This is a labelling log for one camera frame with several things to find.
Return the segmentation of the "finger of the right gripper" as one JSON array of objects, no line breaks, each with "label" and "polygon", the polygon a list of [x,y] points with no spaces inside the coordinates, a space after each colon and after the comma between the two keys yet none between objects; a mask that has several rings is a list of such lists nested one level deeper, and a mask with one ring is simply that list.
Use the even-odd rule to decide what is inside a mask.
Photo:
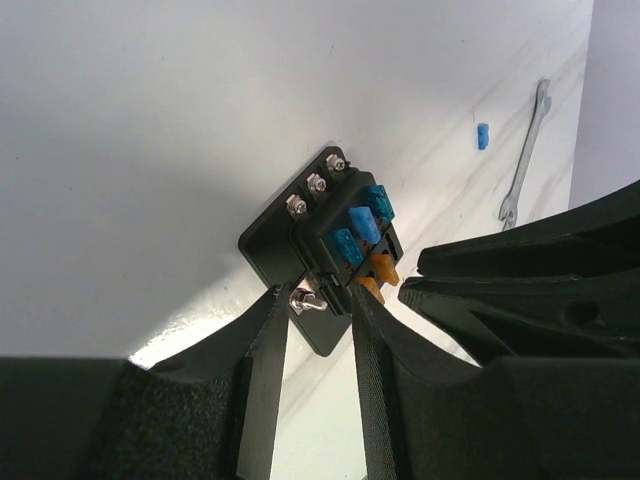
[{"label": "finger of the right gripper", "polygon": [[639,286],[639,183],[520,227],[424,249],[417,288],[581,281]]},{"label": "finger of the right gripper", "polygon": [[639,356],[639,279],[472,280],[412,277],[400,301],[480,365],[506,356]]}]

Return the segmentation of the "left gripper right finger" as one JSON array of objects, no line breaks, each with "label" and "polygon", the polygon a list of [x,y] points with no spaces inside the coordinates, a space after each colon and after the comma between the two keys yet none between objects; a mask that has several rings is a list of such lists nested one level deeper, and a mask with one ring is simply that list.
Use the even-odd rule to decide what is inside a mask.
[{"label": "left gripper right finger", "polygon": [[506,357],[480,368],[366,289],[352,333],[372,479],[635,479],[635,360]]}]

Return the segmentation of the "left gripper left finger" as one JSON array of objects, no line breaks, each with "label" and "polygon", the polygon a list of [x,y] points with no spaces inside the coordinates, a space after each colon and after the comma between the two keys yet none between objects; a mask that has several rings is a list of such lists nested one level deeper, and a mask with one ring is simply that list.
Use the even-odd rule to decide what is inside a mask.
[{"label": "left gripper left finger", "polygon": [[5,479],[266,479],[288,285],[145,369],[125,359],[5,357]]}]

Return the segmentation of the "orange fuse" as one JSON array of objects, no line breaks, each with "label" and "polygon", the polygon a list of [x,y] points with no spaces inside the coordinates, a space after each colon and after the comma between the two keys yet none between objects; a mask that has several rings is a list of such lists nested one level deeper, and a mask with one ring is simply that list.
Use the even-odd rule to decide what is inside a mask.
[{"label": "orange fuse", "polygon": [[381,305],[385,304],[385,299],[374,277],[356,277],[355,281],[362,287],[366,288]]},{"label": "orange fuse", "polygon": [[370,260],[381,282],[392,286],[399,284],[400,277],[396,271],[394,259],[389,253],[372,254]]}]

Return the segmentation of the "blue fuse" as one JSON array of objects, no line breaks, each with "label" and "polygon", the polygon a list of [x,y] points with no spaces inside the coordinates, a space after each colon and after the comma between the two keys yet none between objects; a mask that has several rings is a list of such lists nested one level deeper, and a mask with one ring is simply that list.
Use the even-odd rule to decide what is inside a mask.
[{"label": "blue fuse", "polygon": [[364,257],[349,228],[340,228],[329,232],[336,252],[345,263],[353,267],[359,266]]},{"label": "blue fuse", "polygon": [[383,185],[369,185],[365,188],[367,204],[376,218],[390,223],[395,218],[391,201]]},{"label": "blue fuse", "polygon": [[351,207],[348,213],[355,230],[362,240],[372,245],[380,242],[381,233],[369,207]]},{"label": "blue fuse", "polygon": [[484,151],[488,148],[490,143],[490,127],[488,123],[482,122],[477,124],[476,139],[479,151]]}]

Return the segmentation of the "black fuse box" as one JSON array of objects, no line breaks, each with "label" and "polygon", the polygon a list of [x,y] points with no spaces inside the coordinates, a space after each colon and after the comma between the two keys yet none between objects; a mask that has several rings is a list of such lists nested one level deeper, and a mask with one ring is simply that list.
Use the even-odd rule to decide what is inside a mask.
[{"label": "black fuse box", "polygon": [[[378,183],[373,174],[354,166],[343,150],[329,145],[291,180],[240,235],[238,248],[263,283],[290,283],[291,319],[318,355],[329,356],[351,323],[351,291],[356,277],[374,277],[370,257],[389,253],[395,268],[403,250],[390,223],[376,219],[378,244],[362,240],[348,210],[368,206],[365,188]],[[329,232],[349,228],[364,261],[345,263]]]}]

